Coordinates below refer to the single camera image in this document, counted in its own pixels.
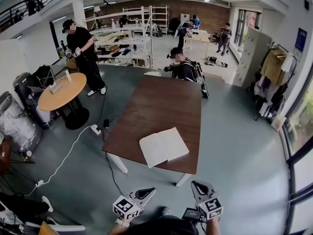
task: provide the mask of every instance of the black cap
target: black cap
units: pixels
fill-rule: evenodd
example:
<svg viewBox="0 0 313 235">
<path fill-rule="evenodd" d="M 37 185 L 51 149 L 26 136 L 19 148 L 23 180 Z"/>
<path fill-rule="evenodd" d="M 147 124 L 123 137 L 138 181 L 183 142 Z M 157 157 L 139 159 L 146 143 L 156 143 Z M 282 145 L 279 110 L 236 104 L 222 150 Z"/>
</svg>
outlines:
<svg viewBox="0 0 313 235">
<path fill-rule="evenodd" d="M 69 30 L 69 27 L 74 23 L 72 19 L 68 19 L 63 23 L 63 30 L 62 32 L 65 33 L 66 30 Z"/>
<path fill-rule="evenodd" d="M 167 55 L 167 58 L 175 59 L 175 55 L 176 55 L 176 54 L 183 54 L 182 49 L 177 48 L 177 47 L 174 47 L 174 48 L 171 50 L 171 55 Z"/>
</svg>

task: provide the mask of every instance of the white cable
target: white cable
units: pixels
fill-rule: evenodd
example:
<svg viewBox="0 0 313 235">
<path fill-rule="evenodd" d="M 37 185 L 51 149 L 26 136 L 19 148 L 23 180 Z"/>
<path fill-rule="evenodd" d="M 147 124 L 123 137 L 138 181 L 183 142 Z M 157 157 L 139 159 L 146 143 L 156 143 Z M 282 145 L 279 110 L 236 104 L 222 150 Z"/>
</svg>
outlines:
<svg viewBox="0 0 313 235">
<path fill-rule="evenodd" d="M 81 131 L 81 133 L 78 135 L 78 138 L 77 138 L 77 139 L 74 141 L 74 143 L 72 144 L 72 147 L 71 147 L 71 149 L 69 150 L 68 154 L 67 154 L 66 157 L 63 159 L 63 161 L 62 161 L 62 163 L 59 165 L 59 167 L 55 170 L 55 172 L 49 177 L 48 181 L 45 182 L 45 183 L 43 183 L 43 184 L 41 184 L 41 185 L 38 185 L 38 183 L 37 183 L 36 186 L 35 186 L 35 188 L 31 191 L 31 193 L 29 193 L 28 195 L 25 195 L 25 197 L 30 196 L 30 195 L 33 193 L 33 191 L 34 191 L 37 187 L 42 186 L 42 185 L 45 185 L 45 184 L 48 184 L 48 183 L 50 182 L 50 179 L 57 173 L 58 169 L 63 165 L 65 159 L 69 156 L 69 154 L 70 154 L 70 152 L 72 151 L 72 149 L 73 149 L 75 143 L 78 141 L 80 135 L 81 135 L 86 129 L 88 129 L 88 128 L 90 128 L 90 127 L 91 127 L 91 125 L 90 125 L 90 126 L 87 126 L 84 130 Z"/>
</svg>

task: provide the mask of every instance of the black pants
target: black pants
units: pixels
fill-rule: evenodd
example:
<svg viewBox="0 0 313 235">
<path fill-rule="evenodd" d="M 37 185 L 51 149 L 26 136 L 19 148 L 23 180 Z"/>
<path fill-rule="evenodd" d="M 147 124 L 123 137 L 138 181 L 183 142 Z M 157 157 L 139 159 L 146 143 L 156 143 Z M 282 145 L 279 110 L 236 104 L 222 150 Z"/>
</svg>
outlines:
<svg viewBox="0 0 313 235">
<path fill-rule="evenodd" d="M 45 213 L 49 209 L 49 205 L 45 202 L 36 202 L 19 196 L 10 196 L 2 192 L 0 192 L 0 201 L 14 212 L 22 222 L 37 223 L 35 216 Z"/>
<path fill-rule="evenodd" d="M 226 49 L 227 49 L 227 45 L 228 45 L 228 39 L 221 39 L 220 42 L 219 42 L 219 48 L 218 48 L 218 51 L 221 50 L 222 46 L 223 46 L 223 51 L 222 53 L 225 53 L 226 52 Z"/>
<path fill-rule="evenodd" d="M 185 35 L 179 34 L 179 42 L 178 42 L 178 49 L 182 49 L 184 47 L 184 37 Z"/>
<path fill-rule="evenodd" d="M 95 61 L 88 61 L 86 59 L 76 59 L 79 71 L 83 73 L 87 78 L 87 84 L 91 90 L 96 92 L 99 89 L 105 87 L 105 82 L 99 72 L 98 65 Z"/>
</svg>

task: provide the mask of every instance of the person's foot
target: person's foot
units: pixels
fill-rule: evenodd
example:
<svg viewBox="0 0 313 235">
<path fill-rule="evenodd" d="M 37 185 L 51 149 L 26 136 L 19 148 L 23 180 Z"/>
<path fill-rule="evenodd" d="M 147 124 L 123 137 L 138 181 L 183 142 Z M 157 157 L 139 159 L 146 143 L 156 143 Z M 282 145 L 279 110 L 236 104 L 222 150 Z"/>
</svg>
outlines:
<svg viewBox="0 0 313 235">
<path fill-rule="evenodd" d="M 106 92 L 107 92 L 107 86 L 105 86 L 105 87 L 103 87 L 101 90 L 100 90 L 100 93 L 102 94 L 102 95 L 104 95 Z"/>
<path fill-rule="evenodd" d="M 162 208 L 161 216 L 168 216 L 168 215 L 171 215 L 170 209 L 168 207 L 164 206 Z"/>
<path fill-rule="evenodd" d="M 96 92 L 97 92 L 97 91 L 91 90 L 90 92 L 87 93 L 87 96 L 91 96 L 91 95 L 95 94 Z"/>
<path fill-rule="evenodd" d="M 49 199 L 45 196 L 42 196 L 41 199 L 43 200 L 43 202 L 45 202 L 46 204 L 49 205 L 49 209 L 48 209 L 48 212 L 53 212 L 53 207 L 49 201 Z"/>
</svg>

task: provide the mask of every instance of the white sneaker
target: white sneaker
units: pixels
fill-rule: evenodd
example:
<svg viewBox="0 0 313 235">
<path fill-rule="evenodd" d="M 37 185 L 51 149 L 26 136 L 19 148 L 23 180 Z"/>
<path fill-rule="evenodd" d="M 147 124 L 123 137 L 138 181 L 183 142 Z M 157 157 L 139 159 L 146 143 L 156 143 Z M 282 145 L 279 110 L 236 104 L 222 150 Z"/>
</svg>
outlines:
<svg viewBox="0 0 313 235">
<path fill-rule="evenodd" d="M 91 96 L 91 95 L 93 95 L 93 94 L 96 93 L 96 92 L 97 92 L 97 91 L 94 92 L 93 90 L 91 90 L 90 92 L 87 93 L 87 96 Z"/>
<path fill-rule="evenodd" d="M 53 207 L 52 205 L 50 204 L 50 201 L 47 197 L 45 196 L 42 196 L 41 199 L 43 200 L 43 202 L 47 203 L 49 205 L 49 209 L 48 209 L 48 212 L 53 212 Z"/>
<path fill-rule="evenodd" d="M 106 92 L 107 92 L 107 86 L 103 87 L 103 88 L 100 90 L 100 93 L 101 93 L 102 95 L 104 95 Z"/>
</svg>

